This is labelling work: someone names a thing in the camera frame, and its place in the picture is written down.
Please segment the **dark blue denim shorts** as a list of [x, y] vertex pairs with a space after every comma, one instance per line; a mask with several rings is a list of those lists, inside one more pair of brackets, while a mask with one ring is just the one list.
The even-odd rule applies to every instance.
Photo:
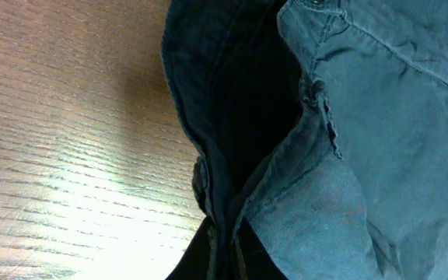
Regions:
[[448, 1], [170, 3], [204, 220], [172, 279], [448, 279]]

